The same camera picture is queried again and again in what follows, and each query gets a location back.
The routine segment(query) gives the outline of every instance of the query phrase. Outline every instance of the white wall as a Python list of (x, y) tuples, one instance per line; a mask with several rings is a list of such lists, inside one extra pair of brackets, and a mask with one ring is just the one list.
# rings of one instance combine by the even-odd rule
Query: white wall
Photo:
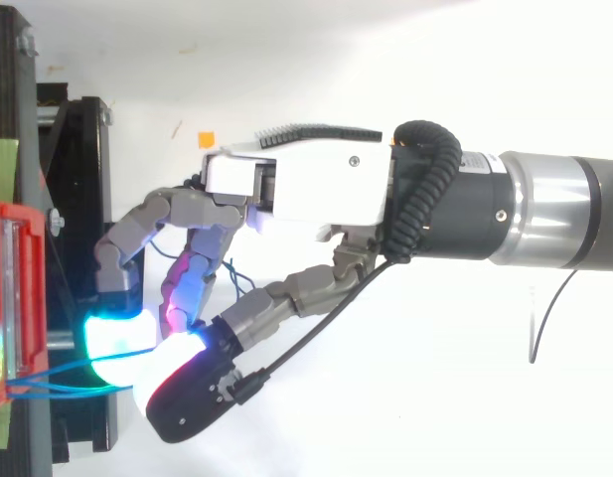
[[(39, 79), (113, 104), (116, 219), (195, 172), (207, 129), (228, 143), (289, 121), (390, 134), (424, 118), (465, 149), (613, 158), (613, 0), (14, 3), (36, 27)], [(184, 235), (157, 241), (174, 252)], [(231, 255), (263, 284), (331, 256), (307, 248), (242, 233)], [(150, 307), (167, 266), (148, 250)], [(110, 453), (56, 474), (613, 476), (613, 274), (579, 273), (527, 360), (529, 287), (541, 315), (564, 276), (415, 260), (198, 437), (163, 444), (128, 413)], [(209, 317), (233, 300), (221, 279)], [(241, 367), (316, 320), (287, 323)]]

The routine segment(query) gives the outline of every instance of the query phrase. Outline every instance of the orange sticker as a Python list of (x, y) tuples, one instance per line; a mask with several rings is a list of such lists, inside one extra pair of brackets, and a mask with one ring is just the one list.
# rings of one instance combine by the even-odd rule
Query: orange sticker
[(199, 132), (198, 133), (198, 145), (201, 149), (209, 149), (216, 145), (216, 134), (211, 132)]

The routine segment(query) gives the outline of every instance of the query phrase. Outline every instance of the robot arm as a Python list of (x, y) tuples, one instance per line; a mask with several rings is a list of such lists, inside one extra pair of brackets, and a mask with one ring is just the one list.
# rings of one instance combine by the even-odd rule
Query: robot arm
[[(137, 398), (165, 441), (195, 435), (261, 389), (269, 373), (242, 378), (232, 360), (290, 316), (338, 313), (371, 280), (380, 253), (387, 263), (421, 255), (613, 269), (613, 162), (463, 153), (448, 131), (422, 121), (400, 126), (391, 147), (381, 139), (298, 125), (212, 152), (200, 183), (153, 192), (98, 243), (101, 306), (131, 315), (141, 306), (131, 257), (164, 224), (190, 230), (162, 286), (161, 330), (177, 333), (152, 358), (166, 359), (176, 335), (200, 337), (202, 347)], [(198, 317), (215, 271), (244, 222), (262, 234), (344, 237), (332, 266), (252, 290), (205, 324)]]

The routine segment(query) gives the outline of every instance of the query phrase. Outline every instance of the red plastic bin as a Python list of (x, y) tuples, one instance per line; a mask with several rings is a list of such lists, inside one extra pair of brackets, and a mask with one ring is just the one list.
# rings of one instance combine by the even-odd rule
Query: red plastic bin
[[(12, 231), (10, 243), (4, 242), (4, 231)], [(0, 203), (0, 405), (7, 400), (7, 379), (25, 378), (48, 368), (44, 233), (41, 212)], [(2, 263), (10, 245), (12, 273), (4, 269), (10, 269), (9, 262)], [(12, 313), (4, 316), (8, 309)]]

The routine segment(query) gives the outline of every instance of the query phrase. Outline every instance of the blue light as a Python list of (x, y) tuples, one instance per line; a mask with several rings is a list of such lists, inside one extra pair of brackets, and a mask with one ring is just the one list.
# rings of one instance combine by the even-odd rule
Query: blue light
[[(156, 319), (149, 310), (133, 318), (91, 315), (85, 320), (85, 346), (90, 358), (154, 348), (158, 336)], [(129, 358), (92, 363), (94, 371), (118, 387), (133, 386), (149, 362), (147, 353)]]

